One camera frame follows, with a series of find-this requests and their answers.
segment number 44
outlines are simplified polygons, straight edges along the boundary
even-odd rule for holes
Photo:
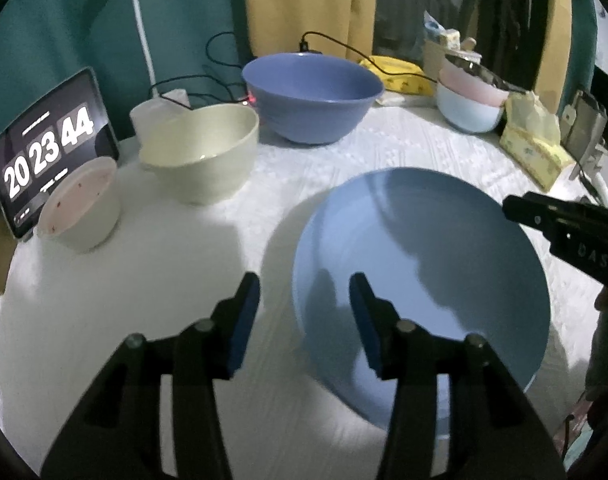
[[[78,124],[73,128],[73,119],[67,117],[62,123],[62,146],[72,144],[75,146],[78,143],[78,137],[87,134],[93,135],[93,121],[88,117],[88,111],[85,106],[78,110]]]

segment screw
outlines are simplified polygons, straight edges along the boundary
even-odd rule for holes
[[[396,323],[395,327],[402,334],[410,334],[413,330],[415,330],[417,328],[417,325],[407,319],[400,319]]]
[[[142,346],[144,342],[144,336],[142,334],[131,334],[126,338],[126,346],[131,350],[135,350]]]
[[[215,323],[212,322],[208,317],[199,320],[193,325],[197,332],[208,333],[215,328]]]
[[[482,348],[486,343],[486,339],[479,334],[469,334],[466,336],[466,340],[469,344],[475,346],[476,348]]]

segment white tablecloth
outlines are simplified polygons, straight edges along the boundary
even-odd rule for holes
[[[107,243],[76,255],[33,237],[17,248],[0,298],[0,425],[36,470],[127,334],[179,332],[208,316],[243,272],[254,270],[262,304],[244,365],[231,382],[216,383],[234,477],[372,480],[385,433],[316,382],[300,348],[290,272],[307,219],[328,189],[375,168],[433,168],[497,201],[536,190],[498,148],[497,136],[459,134],[433,109],[374,108],[354,132],[325,147],[295,147],[263,133],[249,182],[209,207],[174,202],[135,156],[125,159],[118,173],[123,215]],[[552,190],[564,199],[581,194],[567,180]],[[552,431],[582,391],[600,285],[551,257],[539,232],[527,234],[546,271],[552,317],[529,397]],[[162,448],[172,472],[168,384]],[[438,462],[443,458],[444,447]]]

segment pink bowl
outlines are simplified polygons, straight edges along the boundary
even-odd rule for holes
[[[480,104],[498,108],[508,99],[508,92],[495,88],[479,77],[467,74],[447,59],[442,63],[440,82],[449,90]]]

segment yellow tissue package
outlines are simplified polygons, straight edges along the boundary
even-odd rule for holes
[[[416,64],[388,56],[370,56],[370,58],[382,67],[386,72],[390,73],[411,73],[424,75],[424,72]],[[360,65],[369,71],[373,72],[384,83],[384,88],[392,92],[410,95],[433,95],[433,88],[430,81],[423,77],[415,77],[413,75],[387,75],[380,71],[368,59],[360,61]]]
[[[529,173],[544,192],[549,192],[562,170],[574,161],[559,145],[559,123],[553,121],[556,118],[551,118],[552,114],[547,111],[543,113],[540,107],[543,108],[535,95],[511,94],[506,102],[507,123],[500,146]],[[516,108],[522,109],[519,114],[515,113]]]

